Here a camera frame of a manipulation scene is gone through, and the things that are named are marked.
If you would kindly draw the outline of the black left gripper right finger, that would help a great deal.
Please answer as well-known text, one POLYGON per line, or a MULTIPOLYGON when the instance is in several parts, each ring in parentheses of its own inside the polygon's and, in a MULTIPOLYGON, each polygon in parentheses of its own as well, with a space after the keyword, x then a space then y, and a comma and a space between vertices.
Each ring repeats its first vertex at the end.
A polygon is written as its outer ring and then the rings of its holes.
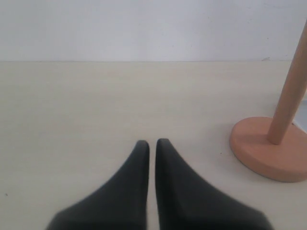
POLYGON ((266 216, 202 179, 170 140, 156 144, 155 191, 162 230, 271 230, 266 216))

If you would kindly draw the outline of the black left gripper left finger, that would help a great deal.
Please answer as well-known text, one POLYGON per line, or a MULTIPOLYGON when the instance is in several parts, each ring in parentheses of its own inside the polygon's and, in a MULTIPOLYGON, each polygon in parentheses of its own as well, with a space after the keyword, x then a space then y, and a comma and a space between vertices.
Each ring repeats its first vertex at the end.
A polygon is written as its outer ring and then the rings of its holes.
POLYGON ((136 142, 119 170, 98 190, 58 212, 48 230, 145 230, 150 149, 136 142))

